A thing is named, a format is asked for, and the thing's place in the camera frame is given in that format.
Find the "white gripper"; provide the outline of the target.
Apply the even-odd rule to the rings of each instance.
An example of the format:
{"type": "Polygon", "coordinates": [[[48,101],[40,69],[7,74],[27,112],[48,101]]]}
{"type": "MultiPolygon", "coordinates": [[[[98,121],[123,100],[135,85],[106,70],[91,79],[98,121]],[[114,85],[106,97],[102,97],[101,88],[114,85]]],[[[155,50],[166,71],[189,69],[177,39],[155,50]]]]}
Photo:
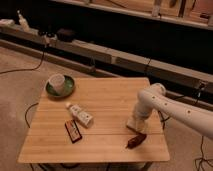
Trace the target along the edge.
{"type": "Polygon", "coordinates": [[[130,127],[136,132],[143,133],[146,130],[146,122],[141,117],[132,116],[130,120],[130,127]]]}

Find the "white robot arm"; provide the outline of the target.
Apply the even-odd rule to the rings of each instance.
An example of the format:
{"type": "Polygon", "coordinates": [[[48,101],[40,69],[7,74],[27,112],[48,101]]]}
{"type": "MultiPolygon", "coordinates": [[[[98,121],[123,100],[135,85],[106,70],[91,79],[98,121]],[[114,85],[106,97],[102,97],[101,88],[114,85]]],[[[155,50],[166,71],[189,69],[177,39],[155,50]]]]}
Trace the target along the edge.
{"type": "Polygon", "coordinates": [[[165,94],[166,89],[160,83],[140,90],[132,116],[127,121],[127,127],[144,133],[148,127],[146,120],[150,117],[152,110],[156,109],[213,140],[212,111],[172,100],[165,94]]]}

